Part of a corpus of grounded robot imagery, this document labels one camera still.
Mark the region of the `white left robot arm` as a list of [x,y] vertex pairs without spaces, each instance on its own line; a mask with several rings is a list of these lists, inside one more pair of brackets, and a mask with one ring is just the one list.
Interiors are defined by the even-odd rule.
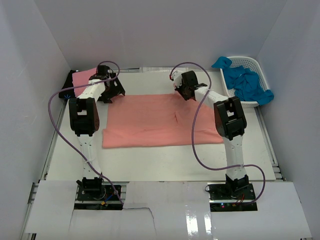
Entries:
[[103,177],[99,165],[94,141],[94,133],[100,128],[97,102],[111,104],[112,98],[125,95],[125,90],[116,77],[116,73],[106,65],[99,65],[89,78],[91,86],[76,98],[69,101],[70,128],[77,136],[80,152],[84,156],[83,178],[78,185],[85,194],[99,200],[105,196],[106,187],[102,184]]

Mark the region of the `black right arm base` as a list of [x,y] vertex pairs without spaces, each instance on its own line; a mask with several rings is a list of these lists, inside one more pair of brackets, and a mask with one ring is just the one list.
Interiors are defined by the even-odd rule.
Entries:
[[224,183],[208,184],[204,190],[209,195],[210,211],[214,212],[256,212],[258,210],[253,185],[232,192]]

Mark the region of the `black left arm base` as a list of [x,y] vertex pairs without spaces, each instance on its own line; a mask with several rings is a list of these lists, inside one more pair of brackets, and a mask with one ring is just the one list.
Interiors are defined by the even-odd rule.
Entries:
[[105,182],[102,178],[77,180],[75,210],[121,211],[125,202],[127,185]]

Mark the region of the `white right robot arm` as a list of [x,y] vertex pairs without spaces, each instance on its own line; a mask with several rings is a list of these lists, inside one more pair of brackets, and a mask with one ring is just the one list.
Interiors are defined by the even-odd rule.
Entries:
[[225,148],[227,162],[224,168],[225,192],[229,198],[238,199],[249,186],[242,147],[247,120],[241,101],[237,97],[223,96],[211,90],[205,83],[199,83],[193,70],[187,72],[173,70],[169,78],[173,81],[174,90],[184,100],[198,101],[200,106],[205,104],[213,110],[215,128],[222,137]]

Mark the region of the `salmon pink t-shirt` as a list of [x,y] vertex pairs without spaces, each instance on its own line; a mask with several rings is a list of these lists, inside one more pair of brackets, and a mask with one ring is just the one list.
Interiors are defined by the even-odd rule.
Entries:
[[104,149],[221,144],[214,111],[178,93],[117,96],[108,105]]

